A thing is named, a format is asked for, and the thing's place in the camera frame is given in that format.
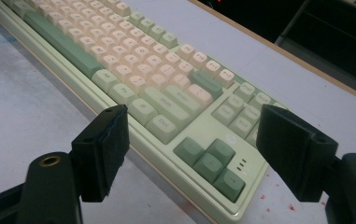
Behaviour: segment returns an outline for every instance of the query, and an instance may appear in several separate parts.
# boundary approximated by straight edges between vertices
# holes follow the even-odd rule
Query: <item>keyboard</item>
[[[281,103],[120,0],[0,0],[0,23],[94,112],[127,105],[131,149],[209,220],[242,219]]]

